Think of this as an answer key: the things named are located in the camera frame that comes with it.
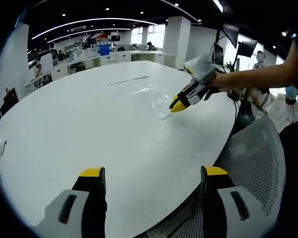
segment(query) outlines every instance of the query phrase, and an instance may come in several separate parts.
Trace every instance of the ceiling light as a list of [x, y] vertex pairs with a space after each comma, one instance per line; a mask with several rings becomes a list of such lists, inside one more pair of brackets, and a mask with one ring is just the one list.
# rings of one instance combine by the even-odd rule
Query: ceiling light
[[[88, 31], [81, 31], [81, 32], [76, 32], [76, 33], [72, 33], [70, 35], [67, 35], [67, 36], [72, 36], [72, 35], [76, 35], [76, 34], [81, 34], [81, 33], [85, 33], [85, 32], [91, 32], [91, 31], [102, 31], [103, 30], [122, 30], [122, 31], [130, 31], [131, 29], [129, 28], [105, 28], [105, 29], [94, 29], [94, 30], [88, 30]], [[59, 38], [56, 38], [56, 39], [53, 39], [51, 41], [49, 41], [48, 43], [52, 42], [52, 41], [57, 41], [59, 39], [62, 39], [62, 38], [65, 38], [67, 36], [62, 36], [62, 37], [59, 37]]]
[[219, 8], [219, 10], [223, 13], [223, 6], [220, 4], [219, 0], [213, 0], [213, 2]]
[[32, 40], [34, 40], [35, 38], [38, 38], [39, 36], [42, 36], [43, 34], [47, 33], [47, 32], [50, 32], [50, 31], [53, 31], [55, 29], [58, 29], [58, 28], [61, 28], [63, 26], [68, 26], [68, 25], [72, 25], [72, 24], [76, 24], [76, 23], [81, 23], [81, 22], [86, 22], [86, 21], [97, 21], [97, 20], [124, 20], [124, 21], [135, 21], [135, 22], [141, 22], [141, 23], [146, 23], [146, 24], [150, 24], [150, 25], [158, 25], [156, 23], [153, 23], [153, 22], [149, 22], [149, 21], [141, 21], [141, 20], [136, 20], [136, 19], [130, 19], [130, 18], [117, 18], [117, 17], [107, 17], [107, 18], [93, 18], [93, 19], [87, 19], [87, 20], [81, 20], [81, 21], [73, 21], [73, 22], [70, 22], [70, 23], [66, 23], [66, 24], [63, 24], [63, 25], [60, 25], [60, 26], [56, 26], [54, 28], [51, 28], [47, 31], [44, 31], [38, 35], [36, 35], [35, 37], [32, 37]]

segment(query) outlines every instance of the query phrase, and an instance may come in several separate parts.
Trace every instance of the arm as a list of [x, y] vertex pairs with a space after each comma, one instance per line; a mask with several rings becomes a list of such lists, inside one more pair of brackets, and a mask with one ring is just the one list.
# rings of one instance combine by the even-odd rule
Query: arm
[[296, 84], [297, 80], [298, 52], [293, 43], [283, 64], [228, 74], [217, 74], [210, 85], [228, 88], [278, 88]]

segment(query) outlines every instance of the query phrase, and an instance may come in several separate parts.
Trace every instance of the ceiling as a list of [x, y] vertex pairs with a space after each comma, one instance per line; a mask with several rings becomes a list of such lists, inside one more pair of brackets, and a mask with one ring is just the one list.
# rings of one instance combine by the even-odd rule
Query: ceiling
[[[85, 30], [93, 30], [104, 28], [131, 29], [134, 28], [134, 25], [135, 27], [148, 26], [146, 23], [134, 21], [94, 20], [64, 26], [32, 40], [32, 37], [53, 27], [91, 18], [131, 18], [162, 24], [167, 23], [166, 19], [171, 16], [182, 15], [197, 26], [220, 29], [223, 25], [223, 14], [219, 11], [213, 0], [168, 1], [172, 5], [167, 4], [163, 0], [79, 0], [71, 3], [68, 0], [41, 1], [27, 9], [23, 20], [24, 23], [30, 26], [29, 50], [34, 52], [34, 49], [47, 48], [47, 42], [49, 40], [71, 34], [68, 30], [73, 27], [86, 26]], [[239, 25], [240, 33], [258, 40], [270, 52], [279, 54], [284, 58], [287, 55], [292, 40], [289, 36], [283, 37], [281, 34], [281, 32], [287, 31], [289, 28], [287, 23], [282, 20], [281, 11], [276, 11], [273, 4], [268, 4], [273, 3], [273, 1], [257, 0], [252, 3], [244, 0], [226, 0], [234, 12], [232, 20], [235, 24]], [[189, 13], [193, 18], [179, 8], [174, 7], [173, 4], [175, 3], [178, 3], [179, 8]]]

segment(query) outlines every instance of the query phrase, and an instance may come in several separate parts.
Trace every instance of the oval table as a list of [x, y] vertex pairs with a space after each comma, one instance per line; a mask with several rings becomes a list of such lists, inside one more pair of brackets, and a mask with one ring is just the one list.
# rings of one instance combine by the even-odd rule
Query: oval table
[[135, 61], [88, 69], [31, 93], [0, 121], [2, 185], [37, 225], [90, 167], [106, 169], [106, 237], [130, 238], [175, 210], [213, 165], [235, 121], [226, 93], [180, 113], [169, 104], [190, 75]]

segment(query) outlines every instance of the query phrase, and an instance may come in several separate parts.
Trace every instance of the curved ceiling light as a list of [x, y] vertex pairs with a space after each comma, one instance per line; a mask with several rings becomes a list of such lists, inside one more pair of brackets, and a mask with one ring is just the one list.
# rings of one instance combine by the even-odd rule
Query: curved ceiling light
[[160, 1], [162, 1], [162, 2], [164, 2], [166, 4], [169, 4], [170, 6], [172, 6], [172, 7], [176, 8], [176, 9], [180, 10], [181, 12], [187, 14], [189, 17], [191, 17], [192, 19], [194, 19], [199, 25], [202, 25], [202, 23], [198, 19], [196, 19], [194, 16], [192, 16], [190, 13], [186, 12], [185, 10], [179, 8], [178, 6], [175, 6], [173, 3], [170, 3], [170, 2], [168, 2], [166, 0], [160, 0]]
[[53, 39], [53, 40], [48, 41], [48, 43], [51, 43], [53, 41], [57, 41], [59, 39], [62, 39], [62, 38], [65, 38], [65, 37], [69, 37], [69, 36], [72, 36], [72, 35], [80, 34], [80, 33], [91, 32], [91, 31], [106, 31], [106, 30], [130, 31], [131, 29], [129, 29], [129, 28], [106, 28], [106, 29], [94, 29], [94, 30], [88, 30], [88, 31], [81, 31], [81, 32], [76, 32], [76, 33], [69, 34], [69, 35], [66, 35], [66, 36], [61, 36], [59, 38], [56, 38], [56, 39]]
[[125, 21], [136, 21], [136, 22], [142, 22], [142, 23], [147, 23], [147, 24], [151, 24], [151, 25], [157, 25], [157, 24], [155, 24], [153, 22], [141, 21], [141, 20], [135, 20], [135, 19], [129, 19], [129, 18], [117, 18], [117, 17], [93, 18], [93, 19], [87, 19], [87, 20], [81, 20], [81, 21], [73, 21], [73, 22], [66, 23], [66, 24], [63, 24], [63, 25], [60, 25], [60, 26], [56, 26], [54, 28], [51, 28], [51, 29], [49, 29], [47, 31], [44, 31], [44, 32], [36, 35], [35, 37], [32, 37], [32, 40], [34, 40], [35, 38], [37, 38], [39, 36], [42, 36], [45, 33], [48, 33], [50, 31], [53, 31], [53, 30], [58, 29], [58, 28], [63, 27], [63, 26], [68, 26], [68, 25], [72, 25], [72, 24], [76, 24], [76, 23], [80, 23], [80, 22], [97, 21], [97, 20], [125, 20]]

